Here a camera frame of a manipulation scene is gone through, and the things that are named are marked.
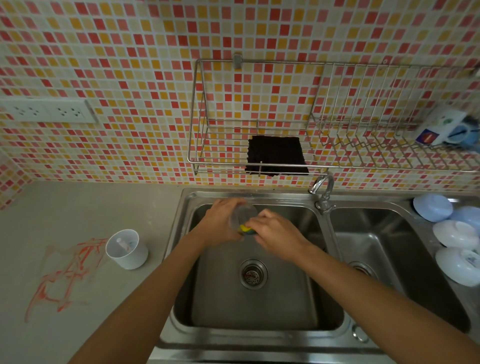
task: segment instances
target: person's left arm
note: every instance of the person's left arm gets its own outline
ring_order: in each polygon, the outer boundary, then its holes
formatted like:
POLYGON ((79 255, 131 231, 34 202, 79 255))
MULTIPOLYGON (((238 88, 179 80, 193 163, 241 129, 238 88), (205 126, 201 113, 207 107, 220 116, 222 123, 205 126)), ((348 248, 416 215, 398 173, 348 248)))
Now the person's left arm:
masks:
POLYGON ((69 364, 146 363, 175 298, 202 251, 240 235, 230 215, 244 200, 217 200, 200 223, 87 339, 69 364))

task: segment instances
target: white countertop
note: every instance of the white countertop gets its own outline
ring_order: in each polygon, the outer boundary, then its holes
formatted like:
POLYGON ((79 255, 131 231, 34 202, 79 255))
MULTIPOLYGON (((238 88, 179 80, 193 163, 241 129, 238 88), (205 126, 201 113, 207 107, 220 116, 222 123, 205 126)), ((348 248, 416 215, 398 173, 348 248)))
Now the white countertop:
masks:
POLYGON ((182 189, 144 183, 34 182, 0 211, 0 363, 67 362, 160 264, 182 189), (149 248, 142 267, 127 271, 105 255, 95 271, 99 255, 93 249, 84 268, 74 263, 66 269, 75 245, 128 228, 149 248), (74 272, 84 276, 73 280, 71 303, 49 302, 42 289, 36 295, 42 277, 57 274, 61 278, 54 282, 43 279, 47 298, 65 297, 74 272))

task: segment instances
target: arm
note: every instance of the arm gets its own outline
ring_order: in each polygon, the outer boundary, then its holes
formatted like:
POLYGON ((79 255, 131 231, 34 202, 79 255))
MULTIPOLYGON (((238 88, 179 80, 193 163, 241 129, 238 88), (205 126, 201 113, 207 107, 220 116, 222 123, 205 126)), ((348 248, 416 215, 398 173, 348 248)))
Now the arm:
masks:
POLYGON ((177 294, 202 251, 240 235, 229 227, 243 200, 217 200, 200 223, 121 304, 70 359, 69 364, 146 363, 177 294))
POLYGON ((269 210, 251 219, 257 242, 323 287, 397 363, 479 363, 480 347, 395 290, 336 260, 269 210))

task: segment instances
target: small sink basin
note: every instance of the small sink basin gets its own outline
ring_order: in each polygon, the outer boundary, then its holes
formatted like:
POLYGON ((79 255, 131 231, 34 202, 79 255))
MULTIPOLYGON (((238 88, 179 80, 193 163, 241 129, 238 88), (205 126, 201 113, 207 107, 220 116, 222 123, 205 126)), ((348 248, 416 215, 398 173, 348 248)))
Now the small sink basin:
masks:
POLYGON ((330 214, 343 260, 468 332, 470 320, 410 224, 379 208, 337 208, 330 214))
MULTIPOLYGON (((211 205, 195 210, 190 230, 211 205)), ((326 249, 317 216, 301 206, 262 206, 289 219, 326 249)), ((266 252, 252 236, 205 251, 174 304, 185 326, 242 330, 334 330, 343 309, 294 264, 266 252)))

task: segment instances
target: folded cloth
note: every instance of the folded cloth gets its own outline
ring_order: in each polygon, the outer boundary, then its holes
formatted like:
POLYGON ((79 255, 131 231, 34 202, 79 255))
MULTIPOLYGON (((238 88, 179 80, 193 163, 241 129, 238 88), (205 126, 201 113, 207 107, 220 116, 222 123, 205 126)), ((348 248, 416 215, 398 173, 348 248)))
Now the folded cloth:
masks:
MULTIPOLYGON (((300 145, 300 139, 296 136, 268 136, 254 135, 248 140, 248 163, 274 163, 274 164, 304 164, 305 158, 300 145)), ((255 174, 260 170, 259 166, 246 166, 245 171, 255 174)), ((307 167, 282 167, 262 166, 260 173, 268 176, 278 174, 300 173, 308 174, 307 167)))

